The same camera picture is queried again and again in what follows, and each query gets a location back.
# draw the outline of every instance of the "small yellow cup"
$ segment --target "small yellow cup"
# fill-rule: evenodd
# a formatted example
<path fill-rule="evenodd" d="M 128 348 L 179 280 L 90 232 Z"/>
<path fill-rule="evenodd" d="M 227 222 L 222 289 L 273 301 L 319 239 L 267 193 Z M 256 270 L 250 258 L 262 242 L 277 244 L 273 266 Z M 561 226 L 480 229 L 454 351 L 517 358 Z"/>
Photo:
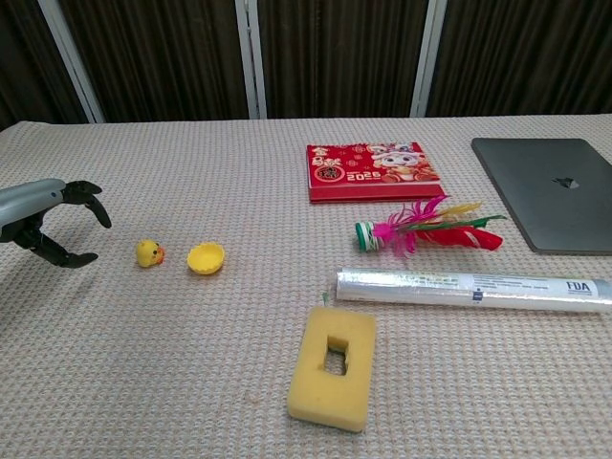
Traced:
<path fill-rule="evenodd" d="M 223 246 L 204 242 L 191 249 L 187 256 L 187 265 L 197 274 L 213 274 L 219 271 L 224 259 Z"/>

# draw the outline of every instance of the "brown curtain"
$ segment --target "brown curtain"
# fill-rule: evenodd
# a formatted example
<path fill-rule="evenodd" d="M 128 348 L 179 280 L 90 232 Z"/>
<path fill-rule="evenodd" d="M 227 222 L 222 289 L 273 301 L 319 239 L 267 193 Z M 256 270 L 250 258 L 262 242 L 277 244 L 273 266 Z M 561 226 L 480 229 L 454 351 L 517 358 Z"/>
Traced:
<path fill-rule="evenodd" d="M 87 122 L 36 0 L 0 1 L 0 130 Z"/>
<path fill-rule="evenodd" d="M 259 0 L 269 118 L 407 117 L 427 0 Z"/>
<path fill-rule="evenodd" d="M 612 1 L 448 1 L 428 116 L 609 112 Z"/>
<path fill-rule="evenodd" d="M 107 121 L 249 117 L 234 2 L 59 3 Z"/>

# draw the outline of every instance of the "cling film roll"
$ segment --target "cling film roll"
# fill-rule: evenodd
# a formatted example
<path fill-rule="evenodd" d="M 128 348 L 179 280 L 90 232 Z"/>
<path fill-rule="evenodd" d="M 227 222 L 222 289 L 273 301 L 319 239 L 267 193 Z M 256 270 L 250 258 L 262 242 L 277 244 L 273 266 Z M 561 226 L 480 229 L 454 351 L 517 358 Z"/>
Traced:
<path fill-rule="evenodd" d="M 336 299 L 571 312 L 612 312 L 601 279 L 340 269 Z"/>

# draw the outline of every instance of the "laptop lid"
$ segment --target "laptop lid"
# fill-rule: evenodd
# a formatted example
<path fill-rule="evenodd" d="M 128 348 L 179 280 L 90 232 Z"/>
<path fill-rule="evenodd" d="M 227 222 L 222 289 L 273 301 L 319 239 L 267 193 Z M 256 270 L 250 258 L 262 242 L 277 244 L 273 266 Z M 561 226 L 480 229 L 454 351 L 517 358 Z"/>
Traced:
<path fill-rule="evenodd" d="M 532 251 L 612 254 L 612 164 L 583 139 L 474 139 Z"/>

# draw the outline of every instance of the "red calendar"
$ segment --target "red calendar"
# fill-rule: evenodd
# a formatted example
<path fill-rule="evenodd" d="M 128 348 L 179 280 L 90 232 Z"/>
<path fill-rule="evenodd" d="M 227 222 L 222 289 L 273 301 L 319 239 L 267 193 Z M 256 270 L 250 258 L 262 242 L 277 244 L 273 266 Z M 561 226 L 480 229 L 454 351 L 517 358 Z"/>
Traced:
<path fill-rule="evenodd" d="M 444 194 L 417 142 L 308 145 L 313 203 L 401 201 Z"/>

